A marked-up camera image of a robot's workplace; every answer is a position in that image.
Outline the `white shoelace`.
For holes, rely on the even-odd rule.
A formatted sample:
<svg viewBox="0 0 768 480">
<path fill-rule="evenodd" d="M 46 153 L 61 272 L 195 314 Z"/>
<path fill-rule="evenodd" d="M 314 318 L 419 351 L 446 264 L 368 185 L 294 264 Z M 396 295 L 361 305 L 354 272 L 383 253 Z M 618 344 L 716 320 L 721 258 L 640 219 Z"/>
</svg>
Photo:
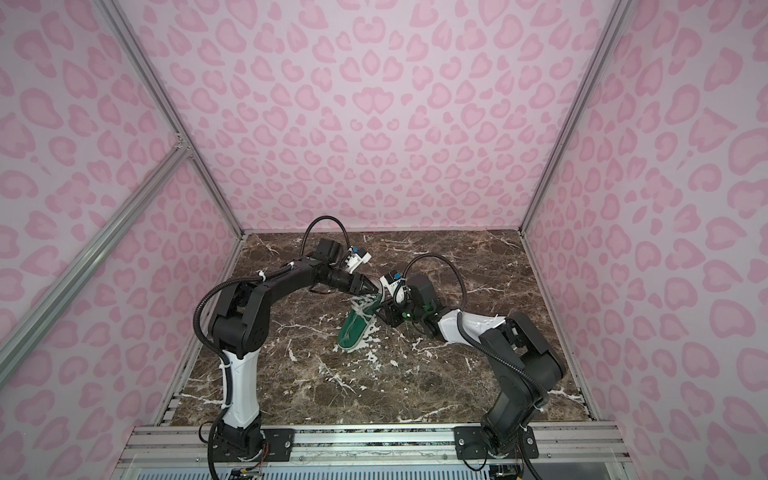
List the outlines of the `white shoelace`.
<svg viewBox="0 0 768 480">
<path fill-rule="evenodd" d="M 379 294 L 354 297 L 350 311 L 352 320 L 369 323 L 379 310 L 381 300 L 382 296 Z"/>
</svg>

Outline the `green canvas sneaker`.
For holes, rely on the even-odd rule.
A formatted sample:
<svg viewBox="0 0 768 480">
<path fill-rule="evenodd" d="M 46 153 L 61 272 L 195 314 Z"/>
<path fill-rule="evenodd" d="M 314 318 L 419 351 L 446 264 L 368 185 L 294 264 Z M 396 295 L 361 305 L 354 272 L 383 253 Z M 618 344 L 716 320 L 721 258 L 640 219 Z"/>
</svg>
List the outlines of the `green canvas sneaker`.
<svg viewBox="0 0 768 480">
<path fill-rule="evenodd" d="M 365 323 L 363 321 L 353 321 L 350 315 L 350 311 L 351 306 L 337 336 L 337 345 L 344 350 L 352 350 L 359 344 L 359 342 L 363 339 L 368 327 L 376 317 L 375 315 L 369 323 Z"/>
</svg>

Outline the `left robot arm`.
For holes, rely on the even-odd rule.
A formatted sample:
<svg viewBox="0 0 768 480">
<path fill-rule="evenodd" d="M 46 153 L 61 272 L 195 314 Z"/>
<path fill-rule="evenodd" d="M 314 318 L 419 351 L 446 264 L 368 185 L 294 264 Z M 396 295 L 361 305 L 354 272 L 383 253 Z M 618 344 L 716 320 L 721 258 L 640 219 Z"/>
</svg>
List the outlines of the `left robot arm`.
<svg viewBox="0 0 768 480">
<path fill-rule="evenodd" d="M 223 375 L 223 405 L 206 441 L 211 463 L 266 457 L 257 367 L 260 349 L 269 335 L 272 305 L 317 284 L 352 296 L 378 292 L 361 273 L 302 257 L 270 274 L 224 281 L 209 290 L 195 308 L 195 335 L 219 358 Z"/>
</svg>

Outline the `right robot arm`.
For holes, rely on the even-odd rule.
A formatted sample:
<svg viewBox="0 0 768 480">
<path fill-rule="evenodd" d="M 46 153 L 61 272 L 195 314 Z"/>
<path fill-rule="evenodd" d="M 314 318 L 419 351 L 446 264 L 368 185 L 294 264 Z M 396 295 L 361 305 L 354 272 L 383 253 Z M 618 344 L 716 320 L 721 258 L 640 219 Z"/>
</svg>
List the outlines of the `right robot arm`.
<svg viewBox="0 0 768 480">
<path fill-rule="evenodd" d="M 397 327 L 418 324 L 447 344 L 474 348 L 489 360 L 500 392 L 480 422 L 481 441 L 493 456 L 508 455 L 519 433 L 548 403 L 548 395 L 566 366 L 530 317 L 520 311 L 506 316 L 468 313 L 449 307 L 423 274 L 380 278 L 383 299 L 377 315 Z"/>
</svg>

